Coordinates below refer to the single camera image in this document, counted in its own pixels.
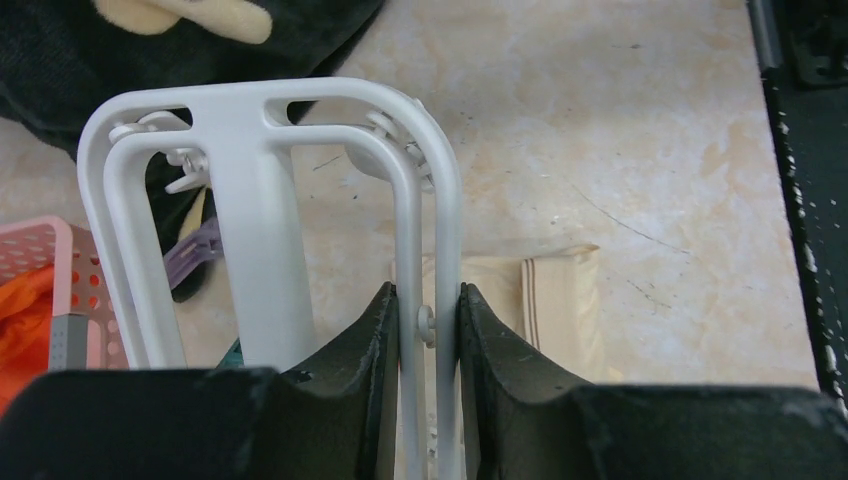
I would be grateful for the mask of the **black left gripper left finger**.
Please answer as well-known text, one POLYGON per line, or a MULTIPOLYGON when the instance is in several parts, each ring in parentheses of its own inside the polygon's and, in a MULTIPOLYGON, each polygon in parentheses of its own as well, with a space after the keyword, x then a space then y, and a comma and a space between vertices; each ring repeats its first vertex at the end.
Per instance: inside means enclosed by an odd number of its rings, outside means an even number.
POLYGON ((390 479, 399 299, 285 372, 65 370, 1 420, 5 479, 390 479))

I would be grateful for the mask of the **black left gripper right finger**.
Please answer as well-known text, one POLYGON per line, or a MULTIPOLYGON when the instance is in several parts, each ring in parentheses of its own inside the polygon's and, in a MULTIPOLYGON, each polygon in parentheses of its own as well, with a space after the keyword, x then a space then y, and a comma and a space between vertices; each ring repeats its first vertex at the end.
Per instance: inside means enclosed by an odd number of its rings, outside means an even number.
POLYGON ((471 479, 843 479, 847 422, 796 387, 592 384, 461 288, 471 479))

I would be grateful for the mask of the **cream boxer underwear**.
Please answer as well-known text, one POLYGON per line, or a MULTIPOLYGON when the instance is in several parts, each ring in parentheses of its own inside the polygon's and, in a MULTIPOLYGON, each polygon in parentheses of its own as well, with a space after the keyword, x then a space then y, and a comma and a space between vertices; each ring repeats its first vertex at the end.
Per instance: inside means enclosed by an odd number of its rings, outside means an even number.
POLYGON ((599 254, 599 246, 581 244, 534 258, 468 256, 461 280, 559 366, 592 382, 619 382, 623 374, 608 361, 601 333, 599 254))

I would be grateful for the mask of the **white plastic clip hanger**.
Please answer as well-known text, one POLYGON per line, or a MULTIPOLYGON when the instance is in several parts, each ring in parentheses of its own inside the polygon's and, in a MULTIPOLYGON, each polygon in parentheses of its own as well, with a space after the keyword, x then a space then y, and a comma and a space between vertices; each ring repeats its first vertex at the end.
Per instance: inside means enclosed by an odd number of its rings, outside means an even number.
POLYGON ((347 77, 146 90, 118 95, 87 121, 78 182, 129 365, 182 368, 182 340, 145 188, 168 153, 187 183, 213 188, 244 361, 288 369, 316 348, 290 152, 342 145, 389 182, 400 300, 407 470, 428 472, 423 349, 436 349, 437 465, 462 472, 455 320, 462 182, 454 150, 416 99, 347 77))

